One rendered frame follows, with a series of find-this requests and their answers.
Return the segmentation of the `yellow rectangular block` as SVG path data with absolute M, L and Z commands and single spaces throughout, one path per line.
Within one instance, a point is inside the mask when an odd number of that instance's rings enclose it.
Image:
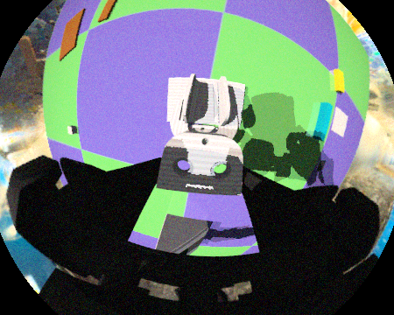
M 341 92 L 343 94 L 344 91 L 344 79 L 343 79 L 343 71 L 340 69 L 334 70 L 334 91 Z

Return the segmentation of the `brown rectangular bar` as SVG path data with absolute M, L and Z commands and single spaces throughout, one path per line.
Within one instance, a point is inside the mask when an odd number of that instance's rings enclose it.
M 106 3 L 105 8 L 102 8 L 102 14 L 100 14 L 100 17 L 98 18 L 98 22 L 107 20 L 109 18 L 109 14 L 112 13 L 112 8 L 114 8 L 114 4 L 116 4 L 117 0 L 108 0 Z

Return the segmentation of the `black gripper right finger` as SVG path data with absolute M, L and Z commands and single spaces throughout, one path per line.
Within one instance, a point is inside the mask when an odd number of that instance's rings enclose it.
M 291 189 L 243 167 L 243 202 L 249 211 L 259 252 L 277 249 L 277 242 L 299 223 L 313 203 L 334 200 L 337 185 Z

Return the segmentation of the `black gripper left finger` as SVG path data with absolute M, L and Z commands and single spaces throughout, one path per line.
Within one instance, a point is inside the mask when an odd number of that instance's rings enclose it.
M 158 182 L 159 165 L 161 157 L 130 167 L 126 165 L 113 171 L 103 171 L 86 162 L 70 160 L 70 157 L 60 158 L 60 169 L 63 169 L 67 183 L 92 193 L 103 216 L 116 231 L 116 237 L 124 241 L 130 238 Z

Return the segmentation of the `brown rectangular plate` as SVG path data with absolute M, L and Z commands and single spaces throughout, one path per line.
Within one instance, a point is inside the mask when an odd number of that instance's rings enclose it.
M 64 29 L 63 41 L 61 41 L 60 46 L 60 62 L 72 51 L 72 49 L 77 46 L 77 38 L 79 34 L 79 25 L 81 25 L 81 18 L 84 15 L 85 8 L 79 10 L 75 17 L 72 17 L 70 21 L 67 22 Z

